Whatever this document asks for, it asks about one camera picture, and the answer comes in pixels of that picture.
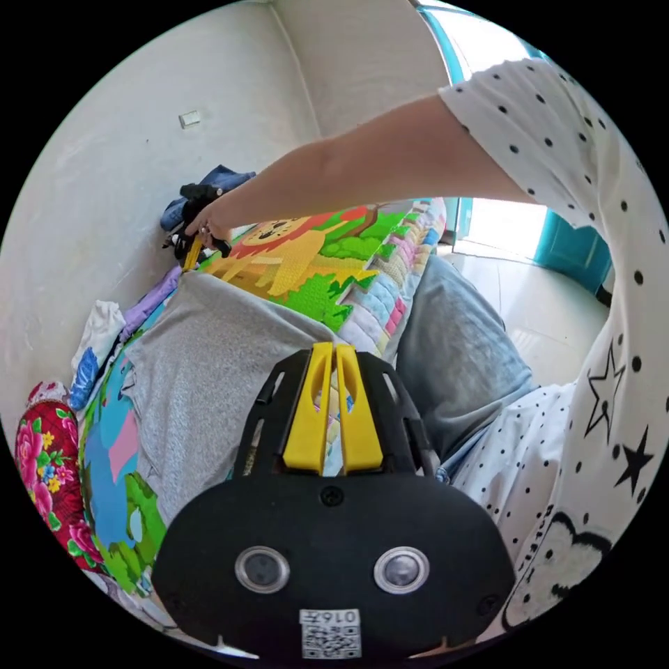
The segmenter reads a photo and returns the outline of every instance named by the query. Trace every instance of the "cartoon lion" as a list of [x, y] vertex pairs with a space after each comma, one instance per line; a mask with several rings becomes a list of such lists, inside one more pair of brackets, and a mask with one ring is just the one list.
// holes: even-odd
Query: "cartoon lion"
[[364, 218], [362, 225], [369, 227], [376, 221], [376, 213], [376, 208], [357, 207], [342, 213], [342, 221], [326, 230], [314, 228], [328, 221], [332, 213], [262, 223], [242, 237], [227, 258], [212, 263], [207, 272], [229, 282], [251, 264], [265, 265], [267, 268], [256, 286], [271, 284], [268, 295], [278, 297], [304, 283], [326, 235], [359, 218]]

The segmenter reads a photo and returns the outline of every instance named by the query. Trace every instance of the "black star print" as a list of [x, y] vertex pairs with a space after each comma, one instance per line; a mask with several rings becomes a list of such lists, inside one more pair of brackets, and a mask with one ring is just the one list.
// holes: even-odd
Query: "black star print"
[[[594, 408], [592, 409], [592, 414], [590, 415], [590, 420], [587, 423], [587, 428], [585, 429], [585, 434], [583, 438], [587, 437], [602, 419], [606, 421], [606, 443], [611, 437], [611, 419], [613, 418], [613, 410], [615, 407], [615, 395], [618, 392], [618, 387], [620, 386], [620, 381], [622, 380], [622, 375], [625, 372], [626, 365], [623, 365], [620, 369], [616, 370], [615, 361], [613, 359], [613, 340], [608, 347], [608, 355], [606, 357], [606, 371], [603, 376], [591, 376], [588, 372], [587, 381], [590, 384], [590, 389], [595, 398]], [[613, 380], [615, 384], [613, 385], [613, 393], [611, 393], [612, 387], [609, 380], [609, 370], [613, 371]], [[609, 399], [601, 399], [600, 394], [597, 392], [596, 386], [602, 386], [604, 392], [608, 393], [607, 397]], [[600, 414], [595, 417], [597, 409], [600, 409]]]
[[625, 453], [625, 459], [627, 460], [627, 469], [623, 472], [614, 487], [618, 487], [621, 483], [629, 479], [632, 485], [632, 497], [636, 490], [636, 484], [639, 482], [639, 474], [641, 470], [653, 459], [652, 455], [647, 455], [645, 452], [647, 437], [648, 426], [646, 426], [643, 437], [641, 438], [641, 444], [639, 444], [639, 448], [636, 451], [633, 451], [627, 446], [622, 447]]

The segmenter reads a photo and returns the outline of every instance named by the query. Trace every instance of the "gray pants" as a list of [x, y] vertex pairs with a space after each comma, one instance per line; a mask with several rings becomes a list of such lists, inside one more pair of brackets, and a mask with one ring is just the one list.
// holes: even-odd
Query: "gray pants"
[[416, 291], [397, 372], [451, 477], [500, 411], [537, 388], [499, 314], [438, 256]]

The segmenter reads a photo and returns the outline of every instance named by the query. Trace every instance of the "pink flower print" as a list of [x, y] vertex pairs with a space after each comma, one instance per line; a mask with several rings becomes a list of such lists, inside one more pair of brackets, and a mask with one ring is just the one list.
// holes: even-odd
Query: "pink flower print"
[[68, 481], [74, 481], [75, 478], [72, 475], [72, 472], [65, 467], [65, 465], [62, 465], [61, 467], [58, 467], [56, 469], [56, 476], [58, 477], [58, 480], [60, 481], [61, 485], [64, 485]]
[[51, 493], [42, 482], [39, 482], [35, 485], [33, 492], [35, 493], [35, 506], [40, 512], [40, 515], [45, 520], [47, 520], [49, 514], [53, 511], [54, 508], [54, 503], [51, 499]]
[[67, 430], [70, 439], [72, 440], [72, 443], [78, 444], [79, 443], [79, 431], [77, 430], [77, 425], [75, 422], [68, 416], [67, 418], [63, 418], [61, 420], [61, 423], [63, 425], [63, 428]]
[[37, 456], [42, 452], [42, 435], [33, 432], [31, 425], [19, 427], [16, 435], [16, 454], [23, 485], [30, 491], [37, 485]]
[[70, 525], [70, 536], [84, 553], [88, 553], [96, 562], [102, 564], [102, 556], [93, 543], [91, 529], [86, 521], [77, 521], [74, 525]]

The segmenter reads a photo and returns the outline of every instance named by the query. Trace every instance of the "hand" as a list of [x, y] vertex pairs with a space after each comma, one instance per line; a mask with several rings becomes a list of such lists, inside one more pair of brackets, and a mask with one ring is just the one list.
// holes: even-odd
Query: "hand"
[[208, 204], [185, 230], [189, 236], [197, 234], [202, 245], [212, 251], [217, 250], [214, 239], [232, 243], [232, 228], [226, 221], [222, 200], [220, 197]]

